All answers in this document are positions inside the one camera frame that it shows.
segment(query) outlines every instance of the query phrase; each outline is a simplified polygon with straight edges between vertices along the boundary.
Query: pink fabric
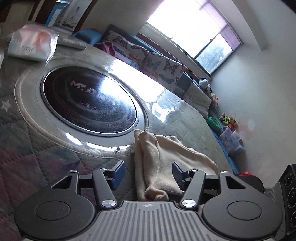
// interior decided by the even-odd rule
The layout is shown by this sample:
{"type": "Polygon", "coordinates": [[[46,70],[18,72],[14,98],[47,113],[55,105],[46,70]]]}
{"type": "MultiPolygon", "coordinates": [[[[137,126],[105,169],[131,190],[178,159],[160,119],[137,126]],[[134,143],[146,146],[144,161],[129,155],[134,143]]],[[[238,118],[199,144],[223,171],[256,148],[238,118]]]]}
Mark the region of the pink fabric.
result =
{"type": "Polygon", "coordinates": [[[196,0],[196,3],[199,4],[199,8],[207,3],[207,0],[196,0]]]}
{"type": "Polygon", "coordinates": [[[115,57],[115,50],[113,47],[113,43],[110,41],[103,41],[102,43],[96,43],[94,47],[103,50],[104,52],[108,53],[115,57]]]}
{"type": "Polygon", "coordinates": [[[222,37],[226,40],[226,42],[229,44],[231,49],[234,51],[238,46],[240,46],[240,41],[237,39],[237,36],[234,34],[232,29],[227,26],[224,28],[220,34],[222,37]]]}
{"type": "Polygon", "coordinates": [[[209,16],[213,20],[213,26],[217,28],[217,30],[220,32],[226,25],[226,21],[221,16],[221,14],[214,8],[211,3],[206,3],[200,11],[203,12],[206,16],[209,16]]]}

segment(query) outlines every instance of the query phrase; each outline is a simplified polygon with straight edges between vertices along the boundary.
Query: window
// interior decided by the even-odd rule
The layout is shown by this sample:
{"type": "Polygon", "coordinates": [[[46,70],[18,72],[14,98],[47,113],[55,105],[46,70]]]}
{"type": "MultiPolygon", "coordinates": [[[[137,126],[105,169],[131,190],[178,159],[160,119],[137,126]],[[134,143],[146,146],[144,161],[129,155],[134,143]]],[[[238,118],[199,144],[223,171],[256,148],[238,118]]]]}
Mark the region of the window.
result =
{"type": "Polygon", "coordinates": [[[147,20],[211,75],[241,45],[208,0],[165,0],[147,20]]]}

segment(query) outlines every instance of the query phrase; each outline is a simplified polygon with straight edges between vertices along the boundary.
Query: star pattern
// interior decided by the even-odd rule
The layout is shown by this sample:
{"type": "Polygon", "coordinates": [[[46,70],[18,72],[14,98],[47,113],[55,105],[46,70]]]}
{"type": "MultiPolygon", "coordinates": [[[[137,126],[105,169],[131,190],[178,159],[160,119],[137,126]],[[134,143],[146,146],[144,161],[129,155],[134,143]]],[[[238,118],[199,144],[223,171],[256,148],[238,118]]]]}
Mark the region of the star pattern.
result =
{"type": "Polygon", "coordinates": [[[5,109],[6,112],[8,112],[8,109],[11,107],[11,104],[9,103],[9,100],[2,101],[1,109],[5,109]]]}

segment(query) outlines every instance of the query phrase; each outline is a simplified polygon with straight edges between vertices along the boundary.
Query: tissue package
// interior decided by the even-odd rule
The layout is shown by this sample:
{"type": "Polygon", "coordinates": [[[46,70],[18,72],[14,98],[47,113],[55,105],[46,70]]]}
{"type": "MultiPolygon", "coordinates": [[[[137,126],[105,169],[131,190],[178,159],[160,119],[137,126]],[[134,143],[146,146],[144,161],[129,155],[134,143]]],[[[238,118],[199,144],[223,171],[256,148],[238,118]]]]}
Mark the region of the tissue package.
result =
{"type": "Polygon", "coordinates": [[[47,27],[27,24],[13,33],[7,54],[47,62],[57,47],[58,36],[56,32],[47,27]]]}

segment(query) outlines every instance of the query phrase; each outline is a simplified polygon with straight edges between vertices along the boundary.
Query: stuffed toy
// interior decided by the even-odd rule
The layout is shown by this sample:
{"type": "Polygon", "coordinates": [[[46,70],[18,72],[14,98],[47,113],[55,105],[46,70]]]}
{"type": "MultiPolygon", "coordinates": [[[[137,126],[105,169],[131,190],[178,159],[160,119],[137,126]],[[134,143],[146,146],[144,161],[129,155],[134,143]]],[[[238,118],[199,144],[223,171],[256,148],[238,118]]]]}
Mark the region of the stuffed toy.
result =
{"type": "Polygon", "coordinates": [[[208,94],[212,93],[211,85],[208,83],[207,79],[200,79],[198,84],[206,93],[208,94]]]}
{"type": "Polygon", "coordinates": [[[228,126],[232,131],[234,130],[234,127],[237,125],[236,120],[231,116],[226,116],[225,113],[223,113],[219,120],[223,122],[224,125],[228,126]]]}

